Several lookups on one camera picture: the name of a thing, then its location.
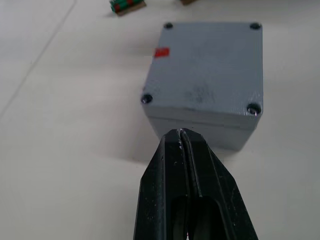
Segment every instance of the green object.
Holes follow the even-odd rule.
[[[144,0],[111,0],[110,4],[112,11],[118,13],[143,1]]]

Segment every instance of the gray box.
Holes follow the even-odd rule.
[[[162,30],[141,102],[159,137],[187,128],[241,149],[263,113],[258,23],[172,23]]]

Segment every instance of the red sticker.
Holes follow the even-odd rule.
[[[155,49],[155,58],[160,58],[160,57],[168,57],[170,54],[170,48],[168,47],[161,47],[161,48],[156,48]]]

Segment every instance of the white surface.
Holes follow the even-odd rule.
[[[0,239],[133,238],[158,139],[139,98],[167,21],[263,23],[264,113],[236,154],[260,240],[320,239],[320,2],[0,0]]]

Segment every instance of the screw hole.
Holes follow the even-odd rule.
[[[165,25],[164,25],[164,28],[165,29],[172,29],[173,28],[173,24],[171,22],[167,22]]]
[[[257,103],[249,103],[246,107],[246,110],[248,111],[248,113],[254,116],[258,116],[261,113],[261,107]]]
[[[141,97],[141,102],[143,104],[149,104],[154,98],[150,94],[145,94]]]
[[[250,24],[250,28],[252,30],[259,30],[261,28],[261,24],[258,23],[258,22],[253,22],[253,23]]]

